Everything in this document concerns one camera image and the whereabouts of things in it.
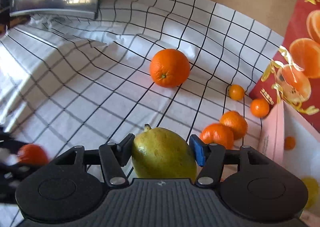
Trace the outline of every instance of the black object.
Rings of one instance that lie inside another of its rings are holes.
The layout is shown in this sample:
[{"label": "black object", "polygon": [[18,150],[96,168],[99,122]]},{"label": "black object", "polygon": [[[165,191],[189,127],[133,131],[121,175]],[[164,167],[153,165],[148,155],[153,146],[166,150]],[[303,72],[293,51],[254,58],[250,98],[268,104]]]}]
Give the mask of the black object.
[{"label": "black object", "polygon": [[[226,150],[189,139],[203,166],[189,179],[134,179],[120,165],[131,155],[134,135],[99,150],[75,146],[26,178],[17,204],[21,227],[215,226],[303,227],[298,219],[308,192],[303,182],[249,146]],[[101,165],[105,183],[86,173]],[[224,165],[238,172],[220,182]]]}]

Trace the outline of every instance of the mango stem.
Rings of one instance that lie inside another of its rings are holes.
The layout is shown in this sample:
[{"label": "mango stem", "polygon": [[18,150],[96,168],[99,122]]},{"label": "mango stem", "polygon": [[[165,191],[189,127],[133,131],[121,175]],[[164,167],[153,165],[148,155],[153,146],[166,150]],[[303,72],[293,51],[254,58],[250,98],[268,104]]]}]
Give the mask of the mango stem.
[{"label": "mango stem", "polygon": [[151,127],[150,127],[149,124],[145,124],[145,125],[144,125],[144,132],[146,132],[146,131],[148,131],[148,130],[150,130],[150,129],[151,129]]}]

